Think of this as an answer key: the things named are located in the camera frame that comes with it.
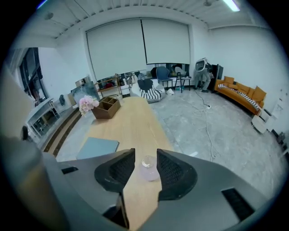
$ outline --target cable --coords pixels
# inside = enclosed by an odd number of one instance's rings
[[[205,101],[204,101],[203,97],[200,96],[200,95],[197,93],[196,90],[195,90],[195,92],[196,92],[196,94],[203,100],[203,104],[204,104],[204,105],[210,106],[210,105],[208,105],[208,104],[205,104]],[[211,139],[211,136],[210,136],[209,131],[208,131],[208,119],[207,119],[207,110],[208,110],[208,108],[205,108],[205,109],[201,109],[201,110],[200,110],[200,109],[198,109],[198,108],[195,107],[195,106],[193,106],[193,107],[197,109],[196,111],[194,111],[194,115],[195,115],[195,116],[203,116],[203,115],[196,115],[195,113],[198,112],[198,111],[205,113],[206,132],[207,132],[208,137],[209,137],[209,140],[210,140],[210,142],[211,142],[211,159],[210,159],[210,161],[212,162],[212,161],[217,157],[216,155],[213,154],[213,148],[215,149],[215,151],[216,151],[218,154],[220,154],[220,153],[219,153],[218,150],[214,147],[213,142],[212,142],[212,139]]]

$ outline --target orange cushion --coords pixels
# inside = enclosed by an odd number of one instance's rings
[[[243,85],[243,84],[240,84],[240,83],[236,83],[236,85],[239,87],[239,91],[244,93],[244,94],[247,94],[248,91],[249,91],[249,87]]]
[[[252,99],[252,96],[253,96],[254,91],[255,91],[255,89],[250,88],[250,89],[249,89],[249,92],[248,92],[248,94],[247,94],[248,97],[250,97],[251,99]]]
[[[238,86],[234,85],[234,84],[231,84],[231,83],[228,84],[228,87],[232,88],[232,89],[235,89],[235,90],[238,90]]]
[[[234,83],[234,78],[225,76],[224,82],[233,84]]]
[[[253,93],[252,100],[255,100],[256,102],[261,102],[265,98],[265,96],[266,92],[264,92],[261,88],[257,86]]]

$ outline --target flower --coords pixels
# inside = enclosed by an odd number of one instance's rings
[[[79,101],[79,111],[81,112],[81,115],[86,115],[86,113],[93,109],[94,107],[98,107],[99,102],[96,100],[96,98],[92,98],[92,96],[84,96]]]

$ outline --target wooden table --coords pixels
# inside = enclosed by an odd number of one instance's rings
[[[130,230],[138,229],[158,206],[160,179],[148,182],[140,175],[145,156],[156,157],[158,148],[172,150],[160,123],[147,101],[140,97],[123,99],[118,112],[110,120],[95,120],[85,138],[119,141],[118,151],[135,148],[135,169],[124,188],[126,213]]]

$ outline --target window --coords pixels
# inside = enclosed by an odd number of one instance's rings
[[[29,48],[20,66],[24,91],[37,103],[47,99],[41,79],[43,78],[38,57],[38,48]]]

